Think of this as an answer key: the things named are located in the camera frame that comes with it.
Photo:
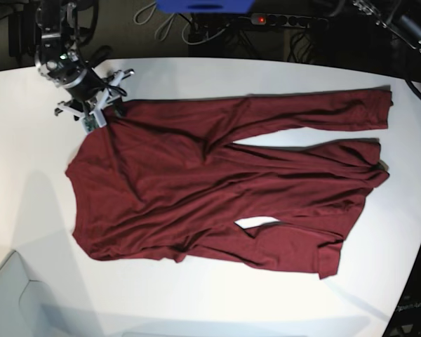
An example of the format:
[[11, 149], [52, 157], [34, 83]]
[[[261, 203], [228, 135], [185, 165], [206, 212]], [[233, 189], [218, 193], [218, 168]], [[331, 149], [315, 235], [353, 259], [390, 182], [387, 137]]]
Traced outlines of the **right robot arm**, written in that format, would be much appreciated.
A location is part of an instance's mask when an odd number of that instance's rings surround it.
[[64, 89], [70, 96], [57, 104], [56, 116], [69, 112], [87, 130], [107, 125], [104, 109], [112, 106], [122, 117], [127, 92], [121, 82], [134, 75], [132, 69], [118, 70], [101, 77], [95, 68], [108, 59], [112, 48], [99, 47], [87, 59], [81, 49], [92, 41], [98, 24], [98, 1], [40, 1], [36, 24], [41, 36], [36, 47], [35, 65], [39, 74]]

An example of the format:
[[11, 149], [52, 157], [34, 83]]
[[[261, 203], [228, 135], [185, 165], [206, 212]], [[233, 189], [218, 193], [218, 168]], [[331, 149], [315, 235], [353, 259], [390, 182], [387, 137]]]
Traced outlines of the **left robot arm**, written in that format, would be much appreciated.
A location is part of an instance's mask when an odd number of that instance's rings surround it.
[[389, 30], [405, 45], [403, 79], [421, 101], [421, 91], [410, 78], [409, 51], [421, 55], [421, 1], [353, 1], [357, 9], [375, 18], [376, 24]]

